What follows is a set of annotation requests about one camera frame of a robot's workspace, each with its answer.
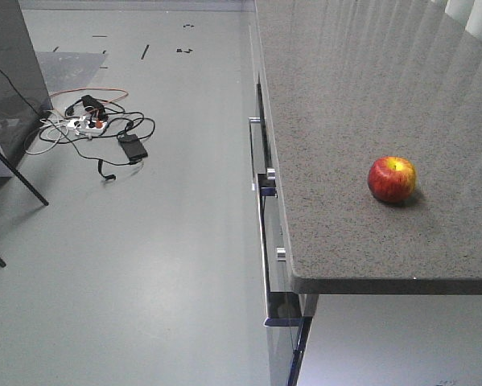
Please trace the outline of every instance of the electrical wire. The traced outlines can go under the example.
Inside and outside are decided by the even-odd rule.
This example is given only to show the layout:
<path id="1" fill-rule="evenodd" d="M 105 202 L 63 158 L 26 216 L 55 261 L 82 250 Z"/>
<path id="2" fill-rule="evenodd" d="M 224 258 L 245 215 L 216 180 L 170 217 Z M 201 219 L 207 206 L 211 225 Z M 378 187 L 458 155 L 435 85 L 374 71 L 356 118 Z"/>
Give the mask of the electrical wire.
<path id="1" fill-rule="evenodd" d="M 57 96 L 62 95 L 62 94 L 67 94 L 67 93 L 70 93 L 70 92 L 78 92 L 78 91 L 119 91 L 119 92 L 123 93 L 123 95 L 118 96 L 115 99 L 105 101 L 104 102 L 105 104 L 119 102 L 119 101 L 122 101 L 123 99 L 125 99 L 127 96 L 129 96 L 129 93 L 126 90 L 123 90 L 122 88 L 80 87 L 80 88 L 71 88 L 69 90 L 57 91 L 57 92 L 54 92 L 53 94 L 50 94 L 49 97 L 54 98 L 54 97 L 57 97 Z"/>
<path id="2" fill-rule="evenodd" d="M 47 132 L 47 138 L 50 139 L 52 141 L 52 144 L 47 147 L 46 149 L 44 150 L 40 150 L 40 151 L 29 151 L 28 149 L 24 149 L 24 151 L 26 152 L 26 154 L 29 154 L 29 155 L 40 155 L 40 154 L 44 154 L 44 153 L 47 153 L 49 150 L 53 149 L 56 145 L 58 145 L 58 143 L 60 142 L 60 140 L 62 139 L 63 135 L 62 135 L 62 131 L 61 131 L 61 128 L 64 128 L 66 129 L 65 131 L 65 134 L 69 134 L 69 129 L 67 127 L 67 124 L 64 122 L 65 120 L 60 120 L 59 117 L 57 117 L 57 122 L 53 125 L 52 121 L 49 121 L 47 122 L 47 120 L 45 119 L 41 119 L 40 120 L 42 123 L 44 123 L 44 125 L 38 129 L 37 131 L 39 132 L 39 135 L 44 133 L 45 131 L 48 130 Z M 52 133 L 53 131 L 58 131 L 58 137 L 57 138 L 49 138 L 49 134 Z M 24 144 L 26 144 L 27 140 L 30 138 L 31 134 L 28 135 L 24 141 Z"/>
<path id="3" fill-rule="evenodd" d="M 22 93 L 15 87 L 14 83 L 12 82 L 11 78 L 0 68 L 0 73 L 5 77 L 5 79 L 8 81 L 8 83 L 10 84 L 10 86 L 14 89 L 14 91 L 16 92 L 16 94 L 23 100 L 23 102 L 31 109 L 31 111 L 33 111 L 35 113 L 35 115 L 37 117 L 40 117 L 42 115 L 42 113 L 40 111 L 38 111 L 35 107 L 33 107 L 33 105 L 22 95 Z M 115 105 L 116 107 L 118 107 L 119 109 L 121 109 L 121 111 L 113 111 L 113 113 L 116 113 L 116 114 L 120 114 L 120 113 L 123 113 L 125 115 L 133 115 L 133 114 L 140 114 L 141 117 L 139 118 L 135 118 L 135 119 L 129 119 L 129 118 L 126 118 L 126 117 L 116 117 L 114 118 L 112 121 L 109 122 L 112 123 L 113 121 L 116 121 L 116 120 L 127 120 L 128 123 L 126 124 L 125 128 L 123 130 L 121 130 L 119 133 L 116 133 L 114 135 L 108 135 L 108 136 L 102 136 L 102 137 L 94 137 L 94 138 L 112 138 L 112 137 L 116 137 L 116 138 L 119 138 L 119 135 L 124 135 L 125 133 L 127 133 L 128 131 L 138 127 L 139 125 L 141 125 L 144 121 L 149 121 L 151 124 L 152 124 L 152 129 L 151 131 L 147 134 L 147 135 L 144 135 L 142 137 L 140 137 L 139 139 L 146 139 L 146 138 L 149 138 L 153 135 L 154 131 L 155 131 L 155 128 L 156 128 L 156 123 L 153 119 L 151 118 L 147 118 L 147 117 L 144 117 L 144 114 L 143 113 L 140 113 L 140 112 L 132 112 L 132 113 L 127 113 L 125 111 L 125 109 L 118 105 L 117 102 L 126 98 L 129 93 L 126 91 L 126 90 L 123 90 L 121 88 L 74 88 L 74 89 L 70 89 L 70 90 L 64 90 L 64 91 L 59 91 L 59 92 L 54 92 L 53 94 L 51 94 L 49 97 L 50 98 L 53 98 L 53 97 L 56 97 L 56 96 L 59 96 L 61 94 L 64 94 L 64 93 L 69 93 L 69 92 L 78 92 L 78 91 L 87 91 L 87 90 L 94 90 L 94 91 L 119 91 L 119 92 L 123 92 L 123 95 L 115 98 L 115 99 L 112 99 L 112 100 L 109 100 L 109 101 L 104 101 L 105 104 L 111 104 L 111 105 Z M 61 117 L 64 117 L 64 120 L 66 119 L 66 117 L 64 116 L 64 114 L 61 114 L 57 109 L 54 109 L 55 112 L 57 112 Z M 55 146 L 57 145 L 60 145 L 60 144 L 70 144 L 72 145 L 72 147 L 74 148 L 74 150 L 76 151 L 76 153 L 82 157 L 82 158 L 85 158 L 85 159 L 89 159 L 89 160 L 93 160 L 93 161 L 97 161 L 98 162 L 98 172 L 99 174 L 105 178 L 105 180 L 109 180 L 109 179 L 115 179 L 115 175 L 103 175 L 102 171 L 101 171 L 101 167 L 102 167 L 102 164 L 103 163 L 106 163 L 106 164 L 109 164 L 109 165 L 112 165 L 112 166 L 128 166 L 128 165 L 135 165 L 137 163 L 140 163 L 142 162 L 143 164 L 143 160 L 142 159 L 139 159 L 139 160 L 135 160 L 135 161 L 129 161 L 127 163 L 117 163 L 117 162 L 111 162 L 111 161 L 108 161 L 108 160 L 105 160 L 103 158 L 98 158 L 98 157 L 89 157 L 87 155 L 84 155 L 80 152 L 80 150 L 78 149 L 78 147 L 75 145 L 74 142 L 80 140 L 80 139 L 85 139 L 85 138 L 76 138 L 76 139 L 71 139 L 69 138 L 68 136 L 68 131 L 65 133 L 64 131 L 62 131 L 62 129 L 60 127 L 63 127 L 64 124 L 60 122 L 60 119 L 57 118 L 58 121 L 57 123 L 54 123 L 51 119 L 48 118 L 45 118 L 45 120 L 43 121 L 44 123 L 44 126 L 41 127 L 40 129 L 34 131 L 33 133 L 37 133 L 39 135 L 39 139 L 43 140 L 43 141 L 47 141 L 47 142 L 51 142 L 52 145 L 49 146 L 47 149 L 44 149 L 44 150 L 41 150 L 40 152 L 36 152 L 36 153 L 33 153 L 33 152 L 28 152 L 26 151 L 28 154 L 32 154 L 32 155 L 37 155 L 37 154 L 43 154 L 43 153 L 46 153 L 48 152 L 49 150 L 53 149 Z M 48 132 L 47 132 L 47 135 L 49 135 L 49 133 L 52 133 L 52 131 L 54 130 L 57 130 L 59 132 L 59 137 L 58 138 L 55 138 L 55 139 L 50 139 L 50 138 L 42 138 L 42 133 L 44 131 L 46 131 L 47 129 L 50 129 Z M 66 142 L 62 142 L 61 141 L 61 138 L 65 138 L 66 139 Z"/>
<path id="4" fill-rule="evenodd" d="M 23 100 L 23 102 L 26 103 L 29 106 L 29 108 L 31 110 L 33 110 L 33 112 L 35 114 L 37 114 L 38 117 L 40 117 L 42 114 L 39 111 L 37 111 L 37 109 L 35 107 L 33 107 L 33 105 L 30 102 L 28 102 L 28 100 L 22 95 L 22 93 L 14 86 L 10 77 L 1 68 L 0 68 L 0 73 L 1 73 L 1 75 L 3 75 L 5 77 L 6 80 L 8 80 L 8 83 L 14 89 L 14 91 L 17 93 L 19 98 L 21 98 Z"/>

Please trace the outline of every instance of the metal handle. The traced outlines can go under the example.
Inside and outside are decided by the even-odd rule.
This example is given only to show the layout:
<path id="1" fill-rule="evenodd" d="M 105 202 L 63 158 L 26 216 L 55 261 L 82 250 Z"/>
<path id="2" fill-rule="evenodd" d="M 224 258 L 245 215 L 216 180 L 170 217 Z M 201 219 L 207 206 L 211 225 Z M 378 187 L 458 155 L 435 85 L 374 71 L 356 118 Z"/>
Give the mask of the metal handle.
<path id="1" fill-rule="evenodd" d="M 259 117 L 251 117 L 249 121 L 249 144 L 251 148 L 251 169 L 253 176 L 253 187 L 257 192 L 257 212 L 258 227 L 261 237 L 262 248 L 262 269 L 264 277 L 264 292 L 266 298 L 266 320 L 265 326 L 299 326 L 302 322 L 301 307 L 299 305 L 299 296 L 293 292 L 272 291 L 270 288 L 270 271 L 267 253 L 266 227 L 264 221 L 264 207 L 266 197 L 277 197 L 276 189 L 276 171 L 273 168 L 271 160 L 270 145 L 267 139 L 266 119 L 264 118 L 264 105 L 262 101 L 262 87 L 257 84 L 257 104 L 259 108 Z M 255 172 L 255 161 L 253 152 L 253 127 L 259 124 L 262 134 L 262 150 L 264 157 L 265 173 Z M 277 259 L 285 260 L 285 249 L 280 248 L 277 251 Z"/>
<path id="2" fill-rule="evenodd" d="M 266 227 L 264 221 L 264 191 L 261 183 L 267 182 L 265 175 L 259 174 L 255 179 L 257 192 L 258 227 L 261 237 L 262 269 L 264 277 L 264 292 L 266 298 L 265 326 L 299 326 L 302 322 L 302 313 L 299 305 L 299 296 L 294 292 L 272 291 L 270 288 L 269 260 L 266 243 Z"/>

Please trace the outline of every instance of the gray floor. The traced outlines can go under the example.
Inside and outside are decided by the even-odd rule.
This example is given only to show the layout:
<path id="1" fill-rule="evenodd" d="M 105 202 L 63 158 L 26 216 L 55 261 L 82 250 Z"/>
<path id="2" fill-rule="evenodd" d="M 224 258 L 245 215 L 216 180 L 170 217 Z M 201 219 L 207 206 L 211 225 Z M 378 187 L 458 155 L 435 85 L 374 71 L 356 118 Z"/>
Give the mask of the gray floor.
<path id="1" fill-rule="evenodd" d="M 122 104 L 157 132 L 142 168 L 105 167 L 112 183 L 70 146 L 25 157 L 49 207 L 17 179 L 0 190 L 0 386 L 270 384 L 246 124 L 253 15 L 24 14 L 37 51 L 106 50 L 90 85 L 128 89 Z M 78 143 L 125 161 L 114 141 Z"/>

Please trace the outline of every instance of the apple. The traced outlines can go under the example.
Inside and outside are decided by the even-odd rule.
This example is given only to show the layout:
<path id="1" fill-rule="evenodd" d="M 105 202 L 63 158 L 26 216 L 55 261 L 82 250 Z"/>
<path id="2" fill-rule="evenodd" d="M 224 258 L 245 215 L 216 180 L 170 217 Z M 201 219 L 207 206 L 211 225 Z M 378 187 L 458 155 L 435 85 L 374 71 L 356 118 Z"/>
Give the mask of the apple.
<path id="1" fill-rule="evenodd" d="M 399 203 L 416 187 L 416 169 L 405 158 L 381 157 L 371 166 L 368 187 L 373 196 L 385 203 Z"/>

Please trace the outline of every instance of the extension cord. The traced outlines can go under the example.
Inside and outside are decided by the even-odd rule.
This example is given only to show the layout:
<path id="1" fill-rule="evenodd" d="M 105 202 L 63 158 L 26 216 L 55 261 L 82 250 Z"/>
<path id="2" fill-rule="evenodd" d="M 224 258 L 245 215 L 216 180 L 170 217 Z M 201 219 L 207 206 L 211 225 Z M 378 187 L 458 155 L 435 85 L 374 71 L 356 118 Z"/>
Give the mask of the extension cord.
<path id="1" fill-rule="evenodd" d="M 67 128 L 74 130 L 76 134 L 78 133 L 90 133 L 90 134 L 103 134 L 106 127 L 106 122 L 101 121 L 101 127 L 96 127 L 97 121 L 93 121 L 93 127 L 90 125 L 90 120 L 85 117 L 80 117 L 72 119 L 67 124 Z"/>

